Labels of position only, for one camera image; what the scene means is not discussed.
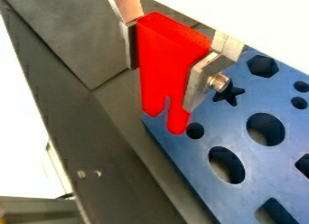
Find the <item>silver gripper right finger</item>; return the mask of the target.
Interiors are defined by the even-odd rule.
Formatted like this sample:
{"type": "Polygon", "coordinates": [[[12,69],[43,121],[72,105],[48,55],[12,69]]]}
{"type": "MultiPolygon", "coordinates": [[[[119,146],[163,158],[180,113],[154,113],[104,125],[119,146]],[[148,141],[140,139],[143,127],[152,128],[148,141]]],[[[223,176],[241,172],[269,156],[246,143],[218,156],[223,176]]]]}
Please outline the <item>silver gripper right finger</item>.
{"type": "Polygon", "coordinates": [[[230,79],[222,71],[239,59],[245,44],[221,31],[215,31],[211,50],[191,66],[182,107],[188,111],[203,102],[204,94],[214,90],[221,93],[230,79]]]}

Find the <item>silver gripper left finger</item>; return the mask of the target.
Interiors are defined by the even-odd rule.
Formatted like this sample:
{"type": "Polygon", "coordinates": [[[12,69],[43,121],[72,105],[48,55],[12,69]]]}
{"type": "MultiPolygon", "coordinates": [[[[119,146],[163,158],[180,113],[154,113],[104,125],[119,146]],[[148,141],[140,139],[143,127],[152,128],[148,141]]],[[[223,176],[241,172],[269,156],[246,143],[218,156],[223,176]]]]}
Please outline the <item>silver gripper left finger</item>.
{"type": "Polygon", "coordinates": [[[108,0],[118,17],[124,40],[126,62],[131,70],[139,67],[136,21],[143,17],[140,0],[108,0]]]}

